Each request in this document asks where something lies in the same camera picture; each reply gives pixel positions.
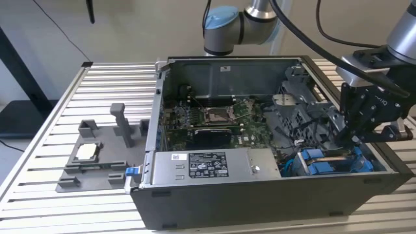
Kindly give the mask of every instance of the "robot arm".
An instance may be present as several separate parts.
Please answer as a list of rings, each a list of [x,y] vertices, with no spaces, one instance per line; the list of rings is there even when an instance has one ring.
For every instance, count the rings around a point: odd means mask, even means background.
[[[391,95],[339,67],[339,112],[345,128],[337,135],[338,143],[357,136],[362,142],[403,141],[413,139],[402,119],[416,104],[416,0],[410,3],[386,41],[377,49],[354,51],[341,58],[373,77],[387,78],[410,93],[407,97]],[[381,133],[374,128],[390,122]]]
[[[267,0],[251,0],[242,12],[233,6],[213,8],[203,28],[203,51],[207,55],[225,56],[234,45],[262,44],[277,33],[277,17]]]

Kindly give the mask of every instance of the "white wall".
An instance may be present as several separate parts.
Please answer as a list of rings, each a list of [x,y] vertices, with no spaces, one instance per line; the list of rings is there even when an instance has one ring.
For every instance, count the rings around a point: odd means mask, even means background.
[[[323,31],[342,40],[382,45],[407,5],[409,0],[322,0],[319,19]],[[289,18],[298,29],[335,56],[361,49],[330,42],[319,35],[314,7],[315,0],[291,0]],[[319,57],[287,30],[279,54]]]
[[[250,0],[214,0],[242,10]],[[202,55],[205,0],[95,0],[90,24],[85,0],[37,0],[94,62],[153,62],[159,57]],[[47,98],[59,98],[81,63],[81,53],[30,0],[1,0],[0,26]],[[235,46],[235,55],[266,55],[269,45]],[[2,79],[0,93],[15,90]],[[0,96],[6,103],[18,96]]]

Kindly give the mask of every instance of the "blue latch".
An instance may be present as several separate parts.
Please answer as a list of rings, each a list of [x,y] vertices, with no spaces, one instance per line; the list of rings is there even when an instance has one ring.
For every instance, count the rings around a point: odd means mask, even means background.
[[[125,176],[137,176],[139,175],[138,167],[126,167]]]

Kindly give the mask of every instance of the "white label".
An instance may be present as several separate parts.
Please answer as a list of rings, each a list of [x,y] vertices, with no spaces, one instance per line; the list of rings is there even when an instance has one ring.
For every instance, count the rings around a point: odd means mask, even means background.
[[[171,154],[171,160],[186,160],[187,154]]]

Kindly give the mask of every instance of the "gray post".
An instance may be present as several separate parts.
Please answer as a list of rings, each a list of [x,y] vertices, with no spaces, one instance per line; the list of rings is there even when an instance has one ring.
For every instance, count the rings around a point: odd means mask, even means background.
[[[123,108],[123,103],[113,103],[109,108],[109,113],[115,117],[117,130],[114,128],[114,132],[121,135],[125,147],[129,148],[133,146],[133,140],[130,138],[129,122],[123,117]]]

